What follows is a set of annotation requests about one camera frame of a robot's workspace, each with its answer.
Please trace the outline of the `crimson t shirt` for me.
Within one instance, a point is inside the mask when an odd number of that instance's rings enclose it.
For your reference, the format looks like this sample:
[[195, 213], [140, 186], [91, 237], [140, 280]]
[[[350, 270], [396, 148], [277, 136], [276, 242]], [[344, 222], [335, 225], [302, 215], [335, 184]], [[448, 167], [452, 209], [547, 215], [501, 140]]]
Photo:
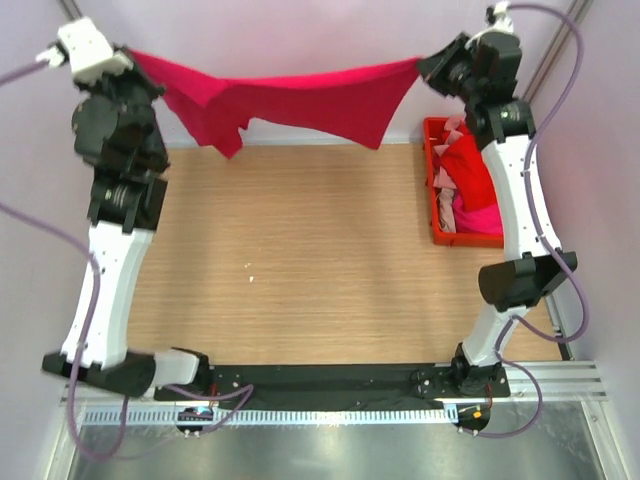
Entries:
[[416, 58], [311, 75], [233, 79], [140, 51], [132, 56], [164, 88], [164, 102], [196, 143], [226, 158], [242, 149], [241, 133], [254, 119], [376, 149], [419, 76]]

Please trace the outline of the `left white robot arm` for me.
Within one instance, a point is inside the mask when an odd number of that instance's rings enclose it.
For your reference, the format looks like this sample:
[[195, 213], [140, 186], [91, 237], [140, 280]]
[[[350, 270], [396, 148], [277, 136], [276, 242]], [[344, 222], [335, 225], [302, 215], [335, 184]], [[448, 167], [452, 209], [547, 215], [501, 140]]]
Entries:
[[127, 346], [137, 278], [168, 186], [162, 176], [169, 158], [153, 108], [164, 90], [125, 47], [74, 83], [88, 95], [73, 112], [72, 129], [76, 154], [93, 170], [89, 259], [72, 326], [42, 369], [132, 398], [152, 390], [160, 401], [202, 399], [213, 384], [207, 355]]

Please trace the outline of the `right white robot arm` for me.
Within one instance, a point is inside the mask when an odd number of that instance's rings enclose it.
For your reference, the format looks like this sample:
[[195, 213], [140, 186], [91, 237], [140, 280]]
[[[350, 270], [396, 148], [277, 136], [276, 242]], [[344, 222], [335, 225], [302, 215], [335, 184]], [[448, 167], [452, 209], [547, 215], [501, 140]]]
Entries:
[[463, 101], [503, 227], [505, 259], [480, 269], [485, 305], [446, 375], [458, 395], [480, 396], [499, 383], [499, 356], [515, 325], [577, 268], [576, 254], [563, 250], [546, 209], [531, 108], [514, 94], [521, 58], [517, 36], [487, 31], [477, 37], [461, 33], [418, 63], [432, 90]]

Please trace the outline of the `pink t shirt in bin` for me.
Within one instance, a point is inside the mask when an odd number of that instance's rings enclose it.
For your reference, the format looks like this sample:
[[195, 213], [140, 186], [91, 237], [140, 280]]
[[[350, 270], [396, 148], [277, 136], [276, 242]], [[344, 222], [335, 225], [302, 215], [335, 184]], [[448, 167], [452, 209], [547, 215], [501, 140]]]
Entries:
[[456, 196], [457, 187], [447, 171], [440, 165], [440, 159], [450, 146], [464, 136], [464, 127], [465, 121], [463, 116], [449, 117], [445, 121], [440, 143], [433, 148], [436, 155], [433, 185], [436, 189], [438, 224], [440, 229], [445, 233], [456, 232], [453, 201]]

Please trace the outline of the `red t shirt in bin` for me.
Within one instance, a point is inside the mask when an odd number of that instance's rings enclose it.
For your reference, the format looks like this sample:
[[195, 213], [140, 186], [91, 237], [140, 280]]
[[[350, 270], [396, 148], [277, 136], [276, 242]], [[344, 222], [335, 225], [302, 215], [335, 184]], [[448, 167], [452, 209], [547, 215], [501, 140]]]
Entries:
[[454, 181], [467, 211], [497, 203], [493, 182], [472, 135], [464, 134], [450, 146], [440, 165]]

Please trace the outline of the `magenta t shirt in bin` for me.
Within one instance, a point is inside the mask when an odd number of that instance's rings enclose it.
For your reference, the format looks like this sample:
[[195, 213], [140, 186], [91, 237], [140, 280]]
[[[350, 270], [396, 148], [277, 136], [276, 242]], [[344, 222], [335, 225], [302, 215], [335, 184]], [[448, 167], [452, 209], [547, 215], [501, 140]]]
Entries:
[[467, 211], [461, 197], [452, 204], [457, 232], [486, 235], [502, 235], [503, 228], [499, 207], [496, 203], [479, 210]]

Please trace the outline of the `red plastic bin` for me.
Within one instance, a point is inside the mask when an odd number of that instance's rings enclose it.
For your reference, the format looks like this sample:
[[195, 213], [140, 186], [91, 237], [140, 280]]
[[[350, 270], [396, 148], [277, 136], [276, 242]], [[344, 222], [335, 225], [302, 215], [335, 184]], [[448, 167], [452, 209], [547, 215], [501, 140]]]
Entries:
[[473, 247], [473, 248], [503, 248], [503, 237], [500, 235], [488, 235], [479, 233], [447, 233], [440, 228], [439, 222], [439, 205], [437, 201], [437, 190], [433, 187], [435, 178], [434, 147], [441, 135], [445, 131], [445, 124], [448, 117], [426, 117], [423, 121], [424, 144], [423, 150], [425, 155], [426, 180], [425, 187], [427, 198], [430, 202], [429, 206], [429, 225], [432, 234], [432, 240], [435, 245], [445, 247]]

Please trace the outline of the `right corner aluminium post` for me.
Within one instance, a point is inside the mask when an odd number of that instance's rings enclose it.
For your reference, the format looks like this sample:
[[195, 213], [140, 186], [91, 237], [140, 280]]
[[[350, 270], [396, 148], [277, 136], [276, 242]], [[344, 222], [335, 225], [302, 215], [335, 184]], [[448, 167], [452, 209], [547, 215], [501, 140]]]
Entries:
[[[588, 15], [593, 3], [593, 0], [573, 0], [566, 9], [566, 16], [577, 26], [580, 26], [582, 21]], [[569, 45], [571, 37], [571, 30], [565, 26], [563, 22], [560, 22], [560, 25], [556, 28], [553, 36], [551, 37], [544, 55], [537, 64], [531, 80], [524, 90], [523, 98], [526, 101], [532, 102], [541, 91], [562, 54]]]

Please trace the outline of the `corner aluminium post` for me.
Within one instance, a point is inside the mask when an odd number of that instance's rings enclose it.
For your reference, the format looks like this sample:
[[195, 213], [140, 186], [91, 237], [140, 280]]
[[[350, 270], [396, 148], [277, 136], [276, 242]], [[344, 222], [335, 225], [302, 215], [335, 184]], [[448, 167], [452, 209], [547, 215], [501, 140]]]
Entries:
[[75, 0], [57, 0], [56, 3], [64, 18], [69, 22], [78, 20], [83, 16]]
[[[566, 9], [566, 16], [577, 26], [580, 26], [582, 21], [588, 15], [593, 3], [593, 0], [573, 0]], [[553, 36], [551, 37], [544, 55], [537, 64], [531, 80], [524, 90], [523, 98], [526, 101], [532, 102], [541, 91], [562, 54], [569, 45], [571, 37], [571, 30], [565, 26], [563, 22], [560, 22], [560, 25], [556, 28]]]

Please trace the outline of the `left corner aluminium post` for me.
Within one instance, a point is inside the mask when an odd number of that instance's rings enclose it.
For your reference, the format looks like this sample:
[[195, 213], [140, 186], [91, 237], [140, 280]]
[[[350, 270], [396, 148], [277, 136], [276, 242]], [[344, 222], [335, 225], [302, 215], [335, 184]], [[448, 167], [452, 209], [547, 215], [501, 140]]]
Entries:
[[64, 18], [69, 22], [78, 20], [83, 16], [75, 0], [57, 0], [56, 3]]

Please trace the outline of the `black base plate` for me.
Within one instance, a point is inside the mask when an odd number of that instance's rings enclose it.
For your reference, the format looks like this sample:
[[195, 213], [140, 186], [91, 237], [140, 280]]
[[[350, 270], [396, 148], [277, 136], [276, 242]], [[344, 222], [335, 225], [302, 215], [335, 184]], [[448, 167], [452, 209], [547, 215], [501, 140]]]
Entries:
[[313, 400], [355, 393], [396, 391], [414, 398], [507, 398], [510, 386], [505, 368], [453, 364], [343, 364], [343, 365], [218, 365], [202, 367], [181, 388], [195, 395], [225, 395], [251, 384], [254, 396], [301, 396]]

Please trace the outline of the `aluminium frame rail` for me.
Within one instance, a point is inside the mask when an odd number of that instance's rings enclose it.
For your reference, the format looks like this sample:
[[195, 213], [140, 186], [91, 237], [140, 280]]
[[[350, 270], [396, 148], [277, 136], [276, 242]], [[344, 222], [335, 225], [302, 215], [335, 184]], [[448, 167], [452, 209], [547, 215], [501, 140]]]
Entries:
[[[604, 383], [593, 361], [546, 361], [520, 364], [537, 381], [548, 401], [602, 399], [607, 397]], [[531, 399], [535, 389], [530, 378], [515, 367], [506, 367], [511, 394]]]

